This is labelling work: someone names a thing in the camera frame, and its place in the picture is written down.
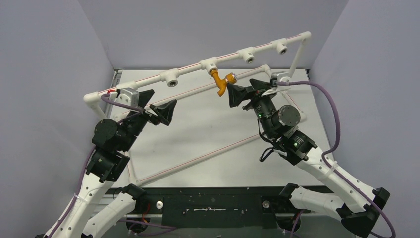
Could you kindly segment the yellow plastic water faucet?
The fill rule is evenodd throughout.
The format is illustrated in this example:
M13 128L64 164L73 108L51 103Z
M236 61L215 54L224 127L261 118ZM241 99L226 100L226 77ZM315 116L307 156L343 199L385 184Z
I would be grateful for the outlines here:
M227 88L228 84L235 84L237 83L237 76L234 73L230 73L228 75L225 76L224 79L221 79L219 77L219 73L217 69L213 69L209 72L210 76L213 78L213 80L215 81L215 84L218 88L218 96L222 96Z

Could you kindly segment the white PVC pipe frame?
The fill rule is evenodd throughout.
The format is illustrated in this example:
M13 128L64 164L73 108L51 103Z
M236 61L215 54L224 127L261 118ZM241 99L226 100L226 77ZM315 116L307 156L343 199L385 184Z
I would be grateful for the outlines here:
M182 68L169 70L119 69L111 88L88 93L85 103L101 118L121 120L128 111L118 106L99 109L102 95L118 89L137 91L154 89L151 104L177 100L169 127L148 127L128 151L131 158L115 185L129 183L149 187L246 187L267 186L275 167L261 165L257 153L263 141L257 135L256 117L228 106L227 96L216 95L216 83L210 71L221 63L244 58L251 60L258 52L283 52L293 43L298 51L287 74L304 79L297 69L309 31L282 38L235 53L204 59Z

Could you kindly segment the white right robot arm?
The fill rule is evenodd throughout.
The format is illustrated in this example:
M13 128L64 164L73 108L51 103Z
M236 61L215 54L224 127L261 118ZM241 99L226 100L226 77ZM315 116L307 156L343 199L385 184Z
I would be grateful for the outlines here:
M341 222L356 236L373 235L373 228L389 199L384 188L373 188L349 174L338 163L327 157L316 142L301 132L301 115L292 105L276 108L276 80L250 80L250 86L227 85L230 107L246 101L244 110L253 110L257 116L259 137L269 144L260 156L264 162L272 153L291 165L306 171L329 188L330 193L319 193L289 183L280 193L279 207L286 212L294 208L327 215Z

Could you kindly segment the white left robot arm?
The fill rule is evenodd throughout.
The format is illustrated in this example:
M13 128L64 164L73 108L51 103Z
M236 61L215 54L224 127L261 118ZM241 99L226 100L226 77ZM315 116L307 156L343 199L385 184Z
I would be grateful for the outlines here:
M104 102L130 112L120 121L104 118L96 124L94 147L85 161L78 188L63 214L49 230L38 235L40 238L100 238L126 214L145 210L146 192L130 183L109 205L93 213L127 167L130 157L126 153L144 127L148 123L170 125L177 100L157 106L150 104L152 111L147 112L145 106L154 93L153 89L139 92L122 88L101 95Z

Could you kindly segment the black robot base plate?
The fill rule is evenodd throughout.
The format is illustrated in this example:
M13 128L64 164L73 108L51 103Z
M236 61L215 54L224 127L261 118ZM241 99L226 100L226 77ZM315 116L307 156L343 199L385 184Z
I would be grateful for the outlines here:
M280 196L282 186L145 188L129 218L160 218L176 228L277 228L299 210Z

